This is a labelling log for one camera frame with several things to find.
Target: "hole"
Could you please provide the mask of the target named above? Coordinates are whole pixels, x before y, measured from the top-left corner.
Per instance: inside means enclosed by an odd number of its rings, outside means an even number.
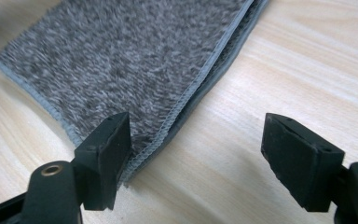
[[[62,170],[61,165],[54,164],[54,165],[50,165],[50,166],[46,167],[45,169],[43,169],[41,173],[43,176],[56,175],[61,170]]]

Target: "light wood surface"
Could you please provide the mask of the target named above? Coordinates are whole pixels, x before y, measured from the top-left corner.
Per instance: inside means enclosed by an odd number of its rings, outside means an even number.
[[[0,0],[0,48],[58,0]],[[272,1],[238,59],[114,211],[85,223],[333,223],[309,214],[260,153],[267,112],[298,120],[358,161],[358,0]],[[0,202],[31,172],[71,160],[61,126],[0,72]]]

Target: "gray fabric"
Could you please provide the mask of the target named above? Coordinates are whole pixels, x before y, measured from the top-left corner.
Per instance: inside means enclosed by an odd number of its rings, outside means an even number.
[[[223,74],[266,2],[64,0],[0,52],[0,68],[77,146],[130,111],[128,181]]]

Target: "black plastic jaw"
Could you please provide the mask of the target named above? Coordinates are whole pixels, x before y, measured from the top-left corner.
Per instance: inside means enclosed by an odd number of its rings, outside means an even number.
[[[329,181],[339,173],[344,151],[293,119],[267,114],[261,152],[300,206],[328,211]]]
[[[79,200],[86,210],[113,209],[117,183],[131,154],[130,119],[121,113],[105,119],[75,150]]]

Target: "black clamp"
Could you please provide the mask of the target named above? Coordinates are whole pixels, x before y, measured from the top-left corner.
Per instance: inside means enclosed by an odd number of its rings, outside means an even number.
[[[131,154],[128,113],[105,119],[71,161],[37,168],[28,191],[0,204],[0,223],[82,223],[86,210],[113,209],[117,184]]]
[[[261,152],[277,178],[308,212],[337,205],[335,223],[358,223],[358,162],[297,121],[267,114]]]

